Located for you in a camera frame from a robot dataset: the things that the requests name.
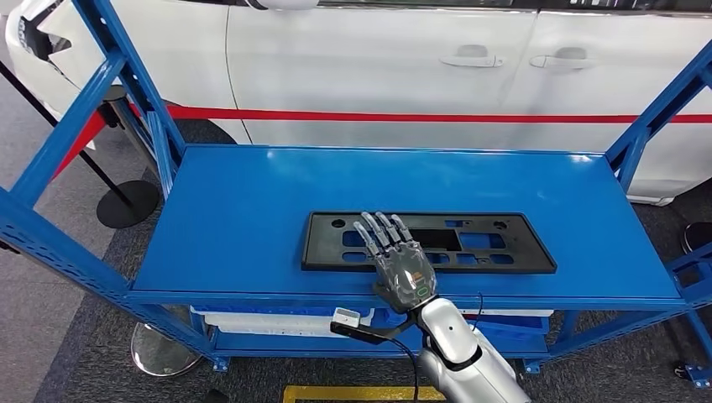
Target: black cable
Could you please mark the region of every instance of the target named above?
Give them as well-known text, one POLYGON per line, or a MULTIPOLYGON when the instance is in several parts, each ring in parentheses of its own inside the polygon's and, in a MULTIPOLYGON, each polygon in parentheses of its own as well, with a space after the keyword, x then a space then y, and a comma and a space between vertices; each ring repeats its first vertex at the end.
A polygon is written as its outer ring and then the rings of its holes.
POLYGON ((416 360, 416 355, 408 348, 408 346, 401 343, 399 340, 395 340, 394 338, 392 338, 392 339, 389 339, 389 342, 398 346, 401 350, 403 350, 404 353, 408 354, 408 357, 411 358, 411 362, 413 363, 413 376, 415 377, 415 381, 413 382, 413 402, 417 403, 418 402, 418 362, 416 360))
POLYGON ((472 330, 477 328, 477 323, 479 322, 479 317, 482 316, 482 306, 484 304, 484 298, 482 297, 482 293, 478 292, 477 295, 479 295, 479 312, 477 312, 477 319, 474 320, 474 325, 472 327, 472 330))

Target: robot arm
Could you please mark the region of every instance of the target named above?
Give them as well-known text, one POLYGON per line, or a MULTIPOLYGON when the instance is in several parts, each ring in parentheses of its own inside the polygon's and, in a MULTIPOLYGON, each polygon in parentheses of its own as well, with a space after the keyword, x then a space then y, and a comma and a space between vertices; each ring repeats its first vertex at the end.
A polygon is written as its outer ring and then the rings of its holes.
POLYGON ((374 290, 394 311, 406 313, 408 320, 395 329, 374 329, 359 325, 358 318, 353 317, 358 313, 339 308, 332 331, 369 343, 382 343, 415 323, 423 331, 425 343, 418 356, 419 366, 449 401, 531 401, 516 383, 512 367, 487 338, 464 320, 450 300, 437 296, 435 271, 407 226, 395 214, 390 216, 393 222, 381 212, 375 215, 383 228, 367 212, 361 214, 378 243, 361 222, 353 226, 376 263, 379 282, 374 290))

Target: black stanchion base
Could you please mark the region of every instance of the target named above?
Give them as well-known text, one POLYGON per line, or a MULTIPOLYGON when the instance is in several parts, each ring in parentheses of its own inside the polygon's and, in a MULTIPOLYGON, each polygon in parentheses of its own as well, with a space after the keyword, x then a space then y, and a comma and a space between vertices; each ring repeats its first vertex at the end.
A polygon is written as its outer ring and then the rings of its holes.
POLYGON ((145 220, 154 212, 160 200, 156 186, 147 181, 128 181, 118 185, 128 201, 108 191, 97 205, 99 222, 109 228, 128 228, 145 220))
POLYGON ((693 222, 689 224, 683 232, 681 241, 686 254, 712 242, 712 222, 693 222))

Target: car body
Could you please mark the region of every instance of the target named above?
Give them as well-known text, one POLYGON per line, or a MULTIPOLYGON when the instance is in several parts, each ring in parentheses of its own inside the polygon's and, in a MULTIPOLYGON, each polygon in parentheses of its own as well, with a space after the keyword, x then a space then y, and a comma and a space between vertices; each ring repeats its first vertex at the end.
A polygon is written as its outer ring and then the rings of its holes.
MULTIPOLYGON (((331 0, 301 10, 257 2, 113 5, 161 96, 184 107, 530 117, 211 119, 255 144, 605 151, 627 127, 610 116, 642 112, 712 38, 710 1, 331 0)), ((24 0, 6 31, 19 79, 60 116, 102 60, 72 3, 24 0), (49 50, 33 50, 29 37, 46 37, 49 50)), ((712 113, 712 95, 682 113, 712 113)), ((712 177, 709 129, 679 123, 658 134, 633 200, 665 204, 712 177)))

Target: stanchion pole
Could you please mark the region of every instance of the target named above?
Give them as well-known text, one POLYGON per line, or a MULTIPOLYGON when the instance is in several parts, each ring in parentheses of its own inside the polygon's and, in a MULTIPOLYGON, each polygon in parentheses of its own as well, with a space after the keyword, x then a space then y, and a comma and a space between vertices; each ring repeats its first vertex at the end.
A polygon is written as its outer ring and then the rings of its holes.
MULTIPOLYGON (((34 110, 42 115, 47 123, 52 127, 57 125, 57 119, 1 61, 0 74, 32 105, 34 110)), ((145 220, 158 206, 160 194, 151 183, 128 181, 117 186, 86 151, 80 151, 79 156, 109 188, 109 192, 97 205, 97 218, 105 226, 131 227, 145 220)))

